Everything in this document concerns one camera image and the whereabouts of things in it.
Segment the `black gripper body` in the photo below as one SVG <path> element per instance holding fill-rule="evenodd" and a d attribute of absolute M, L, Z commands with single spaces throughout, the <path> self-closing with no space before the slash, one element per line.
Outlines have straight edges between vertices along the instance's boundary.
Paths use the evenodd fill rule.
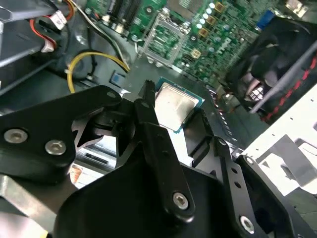
<path fill-rule="evenodd" d="M 72 194 L 55 220 L 55 238 L 232 238 L 220 185 L 213 176 L 183 166 L 196 211 L 189 224 L 174 222 L 142 152 L 122 167 Z"/>

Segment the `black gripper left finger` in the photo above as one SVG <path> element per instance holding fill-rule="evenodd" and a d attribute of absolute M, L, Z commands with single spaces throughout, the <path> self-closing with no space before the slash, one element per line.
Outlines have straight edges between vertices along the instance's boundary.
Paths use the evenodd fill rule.
<path fill-rule="evenodd" d="M 118 168 L 140 150 L 166 214 L 174 222 L 190 222 L 195 203 L 154 106 L 155 85 L 146 81 L 134 102 L 109 87 L 97 86 L 4 115 L 0 118 L 0 172 L 56 184 L 69 173 L 79 149 L 104 135 L 114 136 Z"/>

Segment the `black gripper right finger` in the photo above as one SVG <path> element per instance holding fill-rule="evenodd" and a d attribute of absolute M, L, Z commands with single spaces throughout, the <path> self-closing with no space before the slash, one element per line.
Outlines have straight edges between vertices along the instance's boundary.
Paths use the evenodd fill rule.
<path fill-rule="evenodd" d="M 198 109 L 184 127 L 192 167 L 209 171 L 221 185 L 231 226 L 242 238 L 298 238 L 300 216 L 259 166 L 247 156 L 233 159 L 228 144 L 215 136 Z"/>

